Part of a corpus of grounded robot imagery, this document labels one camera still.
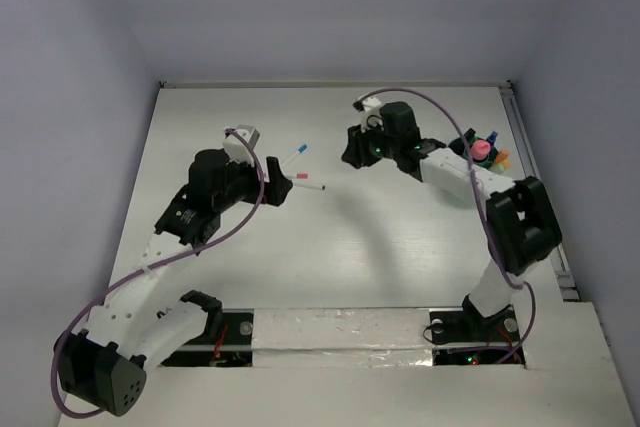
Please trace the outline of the purple banded white marker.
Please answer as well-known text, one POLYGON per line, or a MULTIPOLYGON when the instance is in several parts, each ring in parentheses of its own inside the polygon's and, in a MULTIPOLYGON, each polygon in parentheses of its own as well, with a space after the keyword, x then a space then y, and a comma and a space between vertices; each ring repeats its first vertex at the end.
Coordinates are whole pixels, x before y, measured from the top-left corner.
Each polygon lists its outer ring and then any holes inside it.
POLYGON ((326 186, 324 184, 294 182, 293 186, 296 187, 296 188, 304 188, 304 189, 315 190, 315 191, 325 191, 326 190, 326 186))

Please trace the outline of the blue capped white marker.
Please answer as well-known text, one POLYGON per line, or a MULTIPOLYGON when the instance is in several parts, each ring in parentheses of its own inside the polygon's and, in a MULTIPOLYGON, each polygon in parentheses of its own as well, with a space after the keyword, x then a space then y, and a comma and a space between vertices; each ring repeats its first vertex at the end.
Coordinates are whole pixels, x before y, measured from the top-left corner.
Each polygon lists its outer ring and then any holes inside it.
POLYGON ((290 165, 294 162, 301 154, 303 154, 307 150, 307 145, 300 145, 292 154, 290 154, 285 160, 281 162, 282 166, 290 165))

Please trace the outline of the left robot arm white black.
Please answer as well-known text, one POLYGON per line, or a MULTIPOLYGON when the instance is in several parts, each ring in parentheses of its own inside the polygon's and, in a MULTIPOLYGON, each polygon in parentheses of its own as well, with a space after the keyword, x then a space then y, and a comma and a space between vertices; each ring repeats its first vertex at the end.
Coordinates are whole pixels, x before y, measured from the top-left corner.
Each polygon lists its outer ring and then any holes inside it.
POLYGON ((221 301, 178 280, 190 257, 230 239, 252 217, 218 236, 224 212, 241 202, 253 211, 278 207, 292 187, 275 157, 260 163, 252 151, 241 160, 223 149, 196 153, 186 184, 154 225, 141 265, 84 307, 56 340, 50 388, 61 413, 121 417, 139 400, 149 372, 180 346, 217 339, 221 301))

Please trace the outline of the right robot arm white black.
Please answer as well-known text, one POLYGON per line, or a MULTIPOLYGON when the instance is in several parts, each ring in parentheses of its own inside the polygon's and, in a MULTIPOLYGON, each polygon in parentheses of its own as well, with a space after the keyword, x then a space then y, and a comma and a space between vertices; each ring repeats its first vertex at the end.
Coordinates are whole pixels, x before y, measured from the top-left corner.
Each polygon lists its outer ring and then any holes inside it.
POLYGON ((536 177, 513 180, 462 154, 468 141, 445 144, 422 137, 405 102, 377 98, 355 104, 361 115, 347 131, 343 162, 356 169, 390 159, 403 173, 437 187, 480 210, 490 261, 463 301, 462 331, 482 339, 497 325, 530 268, 561 243, 562 233, 544 184, 536 177))

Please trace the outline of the pink cap in container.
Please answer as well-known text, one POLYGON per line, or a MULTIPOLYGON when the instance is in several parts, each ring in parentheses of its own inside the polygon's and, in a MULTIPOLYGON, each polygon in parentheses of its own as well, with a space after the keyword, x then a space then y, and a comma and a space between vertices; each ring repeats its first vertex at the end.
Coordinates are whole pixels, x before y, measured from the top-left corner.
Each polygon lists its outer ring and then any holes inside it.
POLYGON ((471 145, 471 157, 476 162, 483 162, 490 156, 492 148, 493 146, 487 140, 477 139, 471 145))

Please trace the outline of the blue marker in container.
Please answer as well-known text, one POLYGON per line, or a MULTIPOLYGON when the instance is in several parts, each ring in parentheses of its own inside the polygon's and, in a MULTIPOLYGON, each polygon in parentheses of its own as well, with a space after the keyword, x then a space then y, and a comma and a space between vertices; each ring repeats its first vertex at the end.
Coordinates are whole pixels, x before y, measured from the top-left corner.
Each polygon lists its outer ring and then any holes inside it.
POLYGON ((487 142, 491 145, 494 146, 496 143, 498 137, 498 132, 497 131, 492 131, 491 134, 487 137, 487 142))

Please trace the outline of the silver foil tape strip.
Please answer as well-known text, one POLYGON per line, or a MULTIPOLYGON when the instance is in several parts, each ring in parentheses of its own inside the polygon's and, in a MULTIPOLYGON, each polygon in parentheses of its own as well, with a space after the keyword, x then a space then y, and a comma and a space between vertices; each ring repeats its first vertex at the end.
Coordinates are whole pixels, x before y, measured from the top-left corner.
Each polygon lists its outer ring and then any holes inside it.
POLYGON ((256 368, 430 367, 422 308, 259 309, 254 313, 256 368))

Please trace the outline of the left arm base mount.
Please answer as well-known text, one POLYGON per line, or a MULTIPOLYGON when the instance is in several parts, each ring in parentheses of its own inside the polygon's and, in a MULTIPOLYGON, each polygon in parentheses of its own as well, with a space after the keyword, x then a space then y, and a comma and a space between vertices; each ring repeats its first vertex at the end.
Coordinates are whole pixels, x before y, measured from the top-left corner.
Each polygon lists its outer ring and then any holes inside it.
POLYGON ((207 313, 204 327, 193 339, 162 362, 164 367, 251 367, 253 364, 254 311, 224 309, 222 303, 200 291, 182 300, 207 313))

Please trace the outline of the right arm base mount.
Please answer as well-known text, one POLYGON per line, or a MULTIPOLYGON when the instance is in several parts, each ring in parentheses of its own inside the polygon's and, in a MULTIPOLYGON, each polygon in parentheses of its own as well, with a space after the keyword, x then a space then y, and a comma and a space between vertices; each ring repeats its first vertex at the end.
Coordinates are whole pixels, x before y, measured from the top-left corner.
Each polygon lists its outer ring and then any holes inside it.
POLYGON ((488 318, 467 300, 459 308, 430 310, 422 336, 432 347, 435 366, 525 363, 519 324, 511 305, 488 318))

